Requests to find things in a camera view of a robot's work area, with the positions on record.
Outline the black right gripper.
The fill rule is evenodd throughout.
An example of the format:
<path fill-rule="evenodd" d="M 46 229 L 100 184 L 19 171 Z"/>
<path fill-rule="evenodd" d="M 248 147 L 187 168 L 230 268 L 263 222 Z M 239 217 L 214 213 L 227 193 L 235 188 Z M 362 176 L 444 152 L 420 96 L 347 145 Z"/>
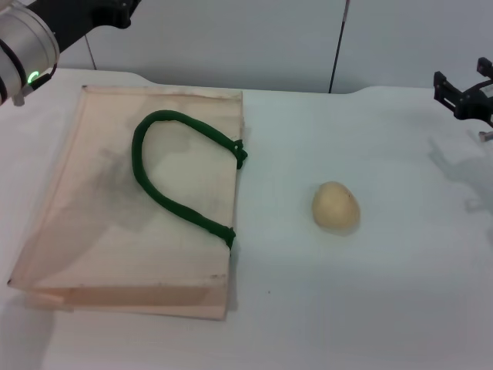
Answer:
<path fill-rule="evenodd" d="M 493 77 L 492 61 L 485 57 L 478 59 L 477 72 L 484 77 Z M 455 118 L 477 119 L 492 126 L 492 81 L 479 83 L 461 91 L 449 83 L 445 75 L 434 73 L 434 99 L 452 111 Z"/>

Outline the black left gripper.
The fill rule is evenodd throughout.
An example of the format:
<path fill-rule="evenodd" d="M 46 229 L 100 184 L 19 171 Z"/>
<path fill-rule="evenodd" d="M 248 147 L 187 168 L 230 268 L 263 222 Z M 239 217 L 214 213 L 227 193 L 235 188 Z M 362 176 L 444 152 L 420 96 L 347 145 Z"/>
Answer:
<path fill-rule="evenodd" d="M 54 34 L 59 51 L 99 26 L 127 29 L 140 0 L 38 0 L 27 8 Z"/>

